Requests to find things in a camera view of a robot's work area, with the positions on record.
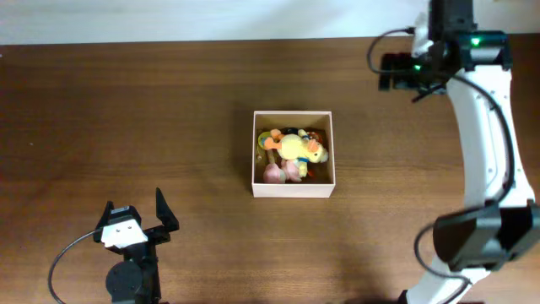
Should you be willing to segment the yellow rattle drum toy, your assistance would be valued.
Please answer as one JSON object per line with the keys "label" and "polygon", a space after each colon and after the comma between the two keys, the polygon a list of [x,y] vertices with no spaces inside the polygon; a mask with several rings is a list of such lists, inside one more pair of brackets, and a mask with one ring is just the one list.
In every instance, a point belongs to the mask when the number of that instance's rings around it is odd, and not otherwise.
{"label": "yellow rattle drum toy", "polygon": [[262,132],[258,135],[257,138],[257,155],[256,158],[258,161],[262,159],[262,154],[265,154],[267,157],[267,163],[268,164],[275,164],[275,156],[272,149],[266,149],[265,147],[265,141],[267,138],[271,137],[271,133],[269,131]]}

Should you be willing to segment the orange round toy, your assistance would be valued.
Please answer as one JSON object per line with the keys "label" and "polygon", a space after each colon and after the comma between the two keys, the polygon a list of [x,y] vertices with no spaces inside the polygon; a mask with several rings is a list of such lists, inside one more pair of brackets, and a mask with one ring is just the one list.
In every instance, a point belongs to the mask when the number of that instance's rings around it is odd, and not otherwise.
{"label": "orange round toy", "polygon": [[308,132],[309,139],[314,139],[319,144],[324,144],[322,136],[317,132]]}

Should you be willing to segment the pink pig toy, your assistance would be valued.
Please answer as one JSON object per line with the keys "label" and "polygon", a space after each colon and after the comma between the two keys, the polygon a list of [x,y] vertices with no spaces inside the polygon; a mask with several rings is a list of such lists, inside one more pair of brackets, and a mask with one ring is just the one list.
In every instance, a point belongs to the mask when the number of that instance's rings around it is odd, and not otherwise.
{"label": "pink pig toy", "polygon": [[305,177],[313,176],[309,170],[304,175],[300,173],[300,162],[297,160],[282,160],[279,166],[271,163],[266,166],[263,173],[263,181],[269,184],[285,184],[289,182],[301,182]]}

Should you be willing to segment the yellow plush duck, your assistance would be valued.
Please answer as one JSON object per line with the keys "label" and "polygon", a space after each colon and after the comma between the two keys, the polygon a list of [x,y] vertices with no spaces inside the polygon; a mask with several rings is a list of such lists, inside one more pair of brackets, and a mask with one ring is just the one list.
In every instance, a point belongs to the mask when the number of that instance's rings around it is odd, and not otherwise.
{"label": "yellow plush duck", "polygon": [[314,139],[309,139],[304,129],[299,129],[297,135],[284,135],[279,129],[273,129],[270,133],[271,137],[265,141],[266,149],[275,149],[282,160],[299,161],[302,175],[308,170],[309,163],[324,163],[329,159],[327,149]]}

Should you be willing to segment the white cardboard box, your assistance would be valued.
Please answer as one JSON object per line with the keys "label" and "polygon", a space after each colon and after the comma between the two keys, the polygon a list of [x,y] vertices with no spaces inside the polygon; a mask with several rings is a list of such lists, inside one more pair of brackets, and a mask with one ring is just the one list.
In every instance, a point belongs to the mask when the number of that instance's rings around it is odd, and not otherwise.
{"label": "white cardboard box", "polygon": [[[301,182],[269,184],[263,181],[267,157],[257,160],[257,138],[262,132],[285,128],[304,129],[317,132],[323,138],[323,146],[329,153],[324,163],[309,163],[308,170],[313,176],[305,177]],[[335,161],[333,149],[332,113],[329,111],[255,111],[253,114],[253,144],[251,153],[251,185],[256,198],[328,198],[335,188]],[[281,165],[282,158],[273,149],[276,164]]]}

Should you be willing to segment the black round cap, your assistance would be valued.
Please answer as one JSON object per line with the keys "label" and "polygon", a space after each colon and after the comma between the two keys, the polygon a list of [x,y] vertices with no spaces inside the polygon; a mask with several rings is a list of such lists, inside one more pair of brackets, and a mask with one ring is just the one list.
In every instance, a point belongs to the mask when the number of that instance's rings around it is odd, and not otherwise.
{"label": "black round cap", "polygon": [[289,134],[297,135],[297,134],[298,134],[298,131],[299,131],[298,128],[285,128],[285,129],[283,130],[283,134],[284,134],[284,135],[289,135]]}

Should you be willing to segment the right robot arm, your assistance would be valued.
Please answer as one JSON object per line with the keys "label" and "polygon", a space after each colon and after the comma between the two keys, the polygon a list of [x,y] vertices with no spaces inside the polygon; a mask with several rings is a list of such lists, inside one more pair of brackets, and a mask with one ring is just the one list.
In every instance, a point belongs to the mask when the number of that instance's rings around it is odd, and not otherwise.
{"label": "right robot arm", "polygon": [[427,224],[435,256],[398,300],[458,303],[480,280],[539,241],[539,206],[519,154],[510,105],[507,34],[480,30],[473,2],[432,1],[414,26],[410,52],[387,53],[374,71],[381,90],[447,95],[460,137],[464,208]]}

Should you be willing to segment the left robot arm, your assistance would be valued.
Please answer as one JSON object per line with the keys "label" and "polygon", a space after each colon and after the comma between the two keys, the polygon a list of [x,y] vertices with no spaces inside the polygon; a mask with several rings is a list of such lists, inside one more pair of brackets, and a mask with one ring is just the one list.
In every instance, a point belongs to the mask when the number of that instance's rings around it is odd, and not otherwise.
{"label": "left robot arm", "polygon": [[170,233],[180,226],[160,189],[155,190],[155,209],[161,224],[144,229],[135,207],[116,209],[109,201],[95,227],[94,242],[123,257],[105,279],[113,304],[151,304],[161,300],[156,247],[169,242]]}

